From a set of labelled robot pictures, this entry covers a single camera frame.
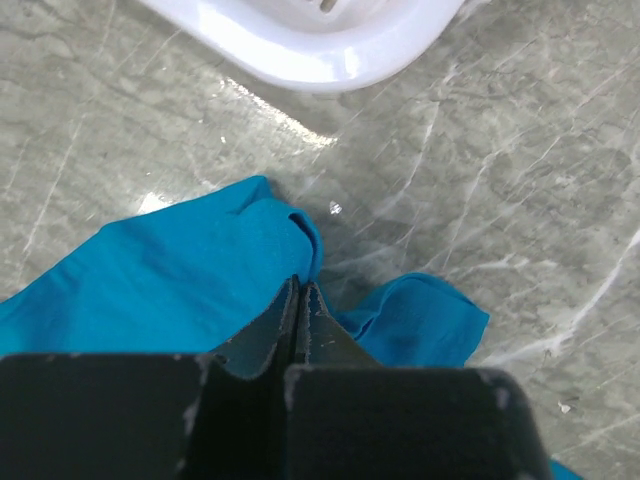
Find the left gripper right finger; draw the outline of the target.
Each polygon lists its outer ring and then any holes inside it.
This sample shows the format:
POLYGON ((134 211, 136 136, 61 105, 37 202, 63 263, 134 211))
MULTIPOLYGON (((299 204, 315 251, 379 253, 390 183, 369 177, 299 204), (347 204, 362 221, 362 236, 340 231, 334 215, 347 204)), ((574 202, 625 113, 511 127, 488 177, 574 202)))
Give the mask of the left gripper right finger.
POLYGON ((340 368, 379 368, 337 322, 316 283, 304 286, 297 314, 294 362, 340 368))

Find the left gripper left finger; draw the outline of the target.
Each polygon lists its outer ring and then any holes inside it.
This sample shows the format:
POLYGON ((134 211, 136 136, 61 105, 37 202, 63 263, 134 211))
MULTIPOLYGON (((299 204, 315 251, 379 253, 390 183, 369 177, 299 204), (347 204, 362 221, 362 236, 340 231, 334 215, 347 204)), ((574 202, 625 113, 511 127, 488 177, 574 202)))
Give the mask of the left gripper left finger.
POLYGON ((298 303, 299 280, 293 276, 282 284, 258 317, 211 351, 212 358, 236 378, 258 378, 280 356, 288 363, 298 303))

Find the blue t shirt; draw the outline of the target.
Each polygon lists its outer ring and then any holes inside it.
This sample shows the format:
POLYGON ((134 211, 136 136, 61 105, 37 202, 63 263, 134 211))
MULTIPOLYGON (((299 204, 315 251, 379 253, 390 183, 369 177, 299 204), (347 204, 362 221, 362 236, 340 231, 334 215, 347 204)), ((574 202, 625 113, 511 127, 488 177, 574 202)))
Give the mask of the blue t shirt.
POLYGON ((288 363, 228 374, 211 351, 322 257, 262 176, 104 226, 1 306, 2 477, 572 477, 513 378, 467 366, 486 313, 429 275, 328 307, 379 368, 295 363, 295 331, 288 363))

